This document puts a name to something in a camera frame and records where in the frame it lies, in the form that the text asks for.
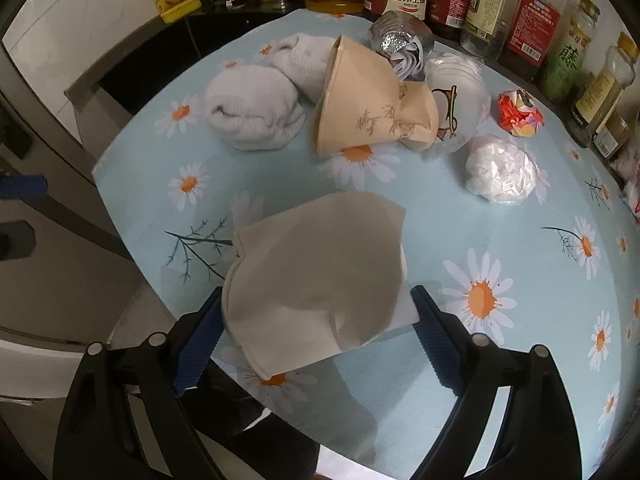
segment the tablecloth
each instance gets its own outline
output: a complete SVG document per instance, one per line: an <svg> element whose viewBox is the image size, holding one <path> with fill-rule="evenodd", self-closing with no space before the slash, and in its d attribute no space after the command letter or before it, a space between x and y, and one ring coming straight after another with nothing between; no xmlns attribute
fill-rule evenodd
<svg viewBox="0 0 640 480"><path fill-rule="evenodd" d="M584 475L612 428L636 406L640 235L618 188L543 105L545 126L517 142L542 172L517 206L465 190L468 150L426 162L404 146L360 146L320 159L303 131L284 149L240 152L204 120L201 97L221 70L260 63L295 32L366 42L370 23L297 10L188 69L120 132L94 169L100 195L135 262L176 316L199 309L236 256L235 228L336 190L379 193L406 208L411 285L507 348L547 345L577 419ZM437 50L447 47L436 44ZM495 98L516 85L489 68ZM480 133L506 135L489 118ZM396 479L411 476L455 398L440 386L410 328L268 381L224 335L215 361L318 442ZM500 391L472 468L486 463L507 391Z"/></svg>

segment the white tile wall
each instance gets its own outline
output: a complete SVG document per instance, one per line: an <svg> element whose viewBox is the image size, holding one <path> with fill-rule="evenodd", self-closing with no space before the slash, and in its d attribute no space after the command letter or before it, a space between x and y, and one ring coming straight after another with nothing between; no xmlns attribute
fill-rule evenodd
<svg viewBox="0 0 640 480"><path fill-rule="evenodd" d="M624 25L608 0L593 0L602 15L584 69L598 72L607 47ZM578 0L572 0L571 9ZM63 92L102 54L157 15L152 0L28 0L2 38L38 97L75 134ZM630 117L640 104L640 78L620 108Z"/></svg>

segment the crumpled red wrapper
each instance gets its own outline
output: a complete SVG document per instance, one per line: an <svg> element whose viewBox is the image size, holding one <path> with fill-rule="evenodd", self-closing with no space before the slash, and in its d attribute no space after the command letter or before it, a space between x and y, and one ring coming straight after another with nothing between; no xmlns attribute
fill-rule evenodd
<svg viewBox="0 0 640 480"><path fill-rule="evenodd" d="M500 119L498 124L516 137L532 137L545 119L524 90L503 92L498 96Z"/></svg>

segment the green bottle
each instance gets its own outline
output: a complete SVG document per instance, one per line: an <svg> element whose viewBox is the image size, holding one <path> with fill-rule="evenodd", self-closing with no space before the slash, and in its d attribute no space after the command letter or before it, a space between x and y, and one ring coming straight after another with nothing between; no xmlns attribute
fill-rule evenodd
<svg viewBox="0 0 640 480"><path fill-rule="evenodd" d="M595 35L599 16L600 9L591 0L580 0L567 34L547 57L538 88L551 102L560 104L569 94Z"/></svg>

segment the screw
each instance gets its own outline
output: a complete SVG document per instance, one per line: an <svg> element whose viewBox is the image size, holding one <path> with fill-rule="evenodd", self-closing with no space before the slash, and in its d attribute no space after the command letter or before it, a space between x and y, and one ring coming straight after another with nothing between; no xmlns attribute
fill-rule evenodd
<svg viewBox="0 0 640 480"><path fill-rule="evenodd" d="M156 332L149 336L148 341L151 346L161 346L166 341L166 336L162 332Z"/></svg>
<svg viewBox="0 0 640 480"><path fill-rule="evenodd" d="M549 349L543 345L536 345L533 349L538 357L549 357Z"/></svg>
<svg viewBox="0 0 640 480"><path fill-rule="evenodd" d="M89 348L86 350L89 355L98 355L102 352L102 344L101 343L91 343Z"/></svg>
<svg viewBox="0 0 640 480"><path fill-rule="evenodd" d="M476 346L487 346L489 344L489 338L484 334L473 334L471 341L473 341Z"/></svg>

